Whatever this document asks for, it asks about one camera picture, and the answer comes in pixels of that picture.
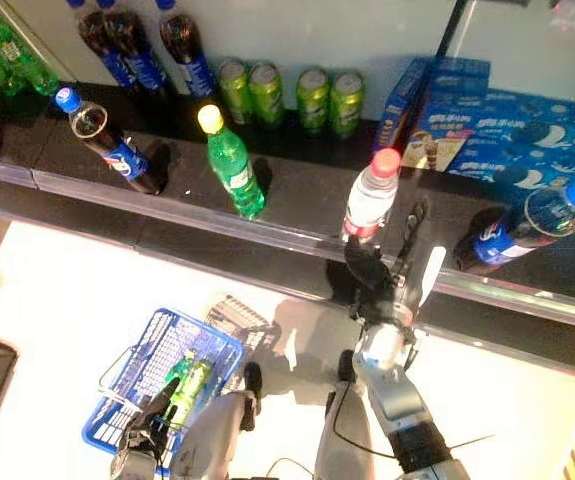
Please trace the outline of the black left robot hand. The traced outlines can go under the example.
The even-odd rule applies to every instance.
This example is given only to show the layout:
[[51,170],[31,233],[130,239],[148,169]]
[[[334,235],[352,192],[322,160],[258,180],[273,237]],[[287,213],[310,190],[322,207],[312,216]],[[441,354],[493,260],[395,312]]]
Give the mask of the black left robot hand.
[[180,379],[172,380],[135,415],[125,427],[118,444],[116,458],[128,452],[144,453],[154,459],[156,465],[162,463],[166,449],[168,432],[177,406],[172,397],[180,385]]

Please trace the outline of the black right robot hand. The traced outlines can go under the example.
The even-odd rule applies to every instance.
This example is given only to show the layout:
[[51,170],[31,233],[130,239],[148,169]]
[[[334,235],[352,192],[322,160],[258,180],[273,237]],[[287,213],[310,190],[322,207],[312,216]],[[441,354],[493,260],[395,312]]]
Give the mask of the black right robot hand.
[[432,253],[430,205],[418,200],[407,215],[403,245],[391,265],[380,251],[352,235],[344,248],[345,263],[358,283],[355,313],[368,324],[409,327],[426,291],[422,285]]

